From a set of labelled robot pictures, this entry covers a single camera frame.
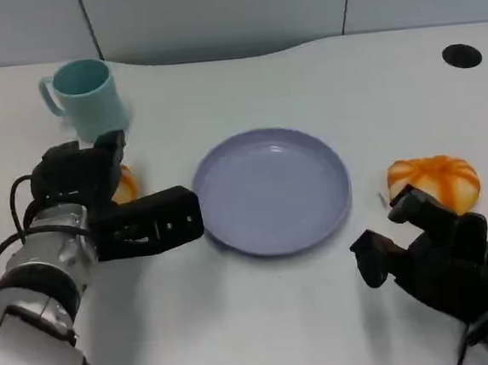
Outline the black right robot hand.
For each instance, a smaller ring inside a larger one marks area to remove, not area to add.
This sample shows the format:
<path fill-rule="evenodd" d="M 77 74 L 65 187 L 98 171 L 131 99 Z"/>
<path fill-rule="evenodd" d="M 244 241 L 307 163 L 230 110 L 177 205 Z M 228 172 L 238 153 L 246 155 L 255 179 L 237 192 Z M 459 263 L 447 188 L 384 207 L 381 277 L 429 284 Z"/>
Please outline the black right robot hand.
<path fill-rule="evenodd" d="M 350 246 L 371 288 L 389 276 L 406 293 L 464 323 L 488 311 L 488 225 L 477 213 L 458 214 L 407 185 L 390 203 L 388 218 L 422 232 L 407 248 L 366 230 Z"/>

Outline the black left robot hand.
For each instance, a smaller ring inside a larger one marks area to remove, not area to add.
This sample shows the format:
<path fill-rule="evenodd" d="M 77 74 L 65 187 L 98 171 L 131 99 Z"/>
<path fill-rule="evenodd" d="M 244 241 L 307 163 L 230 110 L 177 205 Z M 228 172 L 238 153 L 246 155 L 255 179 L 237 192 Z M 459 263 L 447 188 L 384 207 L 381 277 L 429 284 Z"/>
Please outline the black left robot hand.
<path fill-rule="evenodd" d="M 24 226 L 43 209 L 60 203 L 80 204 L 91 212 L 114 206 L 125 141 L 124 131 L 114 130 L 84 149 L 77 141 L 49 148 L 32 170 L 32 202 L 26 208 Z"/>

